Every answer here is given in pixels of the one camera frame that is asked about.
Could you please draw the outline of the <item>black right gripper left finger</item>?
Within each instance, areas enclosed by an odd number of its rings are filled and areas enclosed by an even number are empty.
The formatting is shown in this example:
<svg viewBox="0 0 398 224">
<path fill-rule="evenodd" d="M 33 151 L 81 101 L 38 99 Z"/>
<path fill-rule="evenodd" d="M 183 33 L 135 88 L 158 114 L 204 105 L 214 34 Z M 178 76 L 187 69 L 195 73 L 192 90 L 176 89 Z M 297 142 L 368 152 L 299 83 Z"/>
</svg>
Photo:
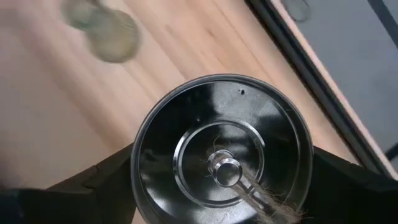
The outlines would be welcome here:
<svg viewBox="0 0 398 224">
<path fill-rule="evenodd" d="M 0 224 L 131 224 L 131 149 L 47 189 L 0 190 Z"/>
</svg>

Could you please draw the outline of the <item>black floor tape strip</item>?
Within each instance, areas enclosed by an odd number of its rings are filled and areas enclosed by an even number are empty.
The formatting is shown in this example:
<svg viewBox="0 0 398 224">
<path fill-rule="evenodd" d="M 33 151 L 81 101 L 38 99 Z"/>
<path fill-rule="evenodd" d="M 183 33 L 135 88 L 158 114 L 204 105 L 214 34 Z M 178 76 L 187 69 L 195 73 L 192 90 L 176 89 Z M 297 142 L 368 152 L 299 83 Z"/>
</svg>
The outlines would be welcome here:
<svg viewBox="0 0 398 224">
<path fill-rule="evenodd" d="M 398 23 L 383 0 L 367 0 L 398 50 Z"/>
</svg>

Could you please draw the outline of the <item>black aluminium table frame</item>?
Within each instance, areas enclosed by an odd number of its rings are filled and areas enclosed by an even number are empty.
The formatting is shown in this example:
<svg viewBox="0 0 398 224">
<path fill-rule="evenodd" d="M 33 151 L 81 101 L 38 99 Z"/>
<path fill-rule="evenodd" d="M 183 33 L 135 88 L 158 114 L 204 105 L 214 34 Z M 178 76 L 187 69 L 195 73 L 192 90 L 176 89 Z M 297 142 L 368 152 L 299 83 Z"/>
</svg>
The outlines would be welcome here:
<svg viewBox="0 0 398 224">
<path fill-rule="evenodd" d="M 306 88 L 317 99 L 321 109 L 360 164 L 378 174 L 398 179 L 398 173 L 388 158 L 289 16 L 283 0 L 244 1 L 271 35 Z"/>
</svg>

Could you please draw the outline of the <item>green ribbed glass candle holder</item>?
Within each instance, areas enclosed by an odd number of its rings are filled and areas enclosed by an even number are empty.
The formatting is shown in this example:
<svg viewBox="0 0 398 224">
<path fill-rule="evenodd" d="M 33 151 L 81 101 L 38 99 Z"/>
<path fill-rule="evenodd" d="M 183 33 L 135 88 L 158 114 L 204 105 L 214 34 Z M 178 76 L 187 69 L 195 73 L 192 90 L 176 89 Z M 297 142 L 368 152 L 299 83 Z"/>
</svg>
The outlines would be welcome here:
<svg viewBox="0 0 398 224">
<path fill-rule="evenodd" d="M 137 53 L 139 29 L 124 11 L 102 0 L 62 0 L 60 11 L 68 25 L 85 34 L 90 52 L 98 59 L 123 63 Z"/>
</svg>

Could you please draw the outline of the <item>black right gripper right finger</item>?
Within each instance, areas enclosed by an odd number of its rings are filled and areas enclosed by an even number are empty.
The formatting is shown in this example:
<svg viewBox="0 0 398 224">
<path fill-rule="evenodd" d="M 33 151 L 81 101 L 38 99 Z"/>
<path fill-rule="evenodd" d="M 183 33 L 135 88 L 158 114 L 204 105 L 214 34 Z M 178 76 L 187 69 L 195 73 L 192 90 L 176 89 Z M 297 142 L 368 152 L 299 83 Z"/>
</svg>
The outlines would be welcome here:
<svg viewBox="0 0 398 224">
<path fill-rule="evenodd" d="M 315 148 L 302 224 L 398 224 L 398 181 Z"/>
</svg>

